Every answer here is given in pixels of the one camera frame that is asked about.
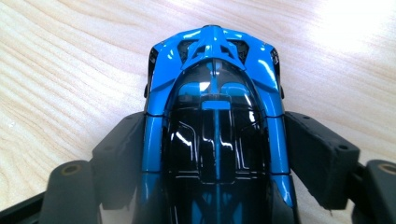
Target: wood grain surface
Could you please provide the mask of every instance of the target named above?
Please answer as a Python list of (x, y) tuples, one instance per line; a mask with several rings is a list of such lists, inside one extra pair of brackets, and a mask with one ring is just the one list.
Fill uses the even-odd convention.
[[(286, 110), (396, 162), (396, 1), (0, 0), (0, 210), (144, 107), (150, 48), (215, 23), (280, 55)], [(296, 180), (303, 223), (350, 223)]]

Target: toy car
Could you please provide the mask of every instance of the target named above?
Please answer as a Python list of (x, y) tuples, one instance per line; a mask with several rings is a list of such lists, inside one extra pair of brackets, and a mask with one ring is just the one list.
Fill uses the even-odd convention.
[(290, 168), (324, 208), (349, 198), (354, 223), (396, 222), (396, 164), (363, 167), (357, 147), (285, 112), (277, 52), (259, 39), (217, 25), (174, 35), (150, 52), (144, 96), (91, 161), (56, 168), (44, 202), (0, 222), (299, 223)]
[(142, 171), (166, 176), (172, 223), (298, 220), (274, 47), (216, 25), (180, 33), (151, 50), (145, 95)]

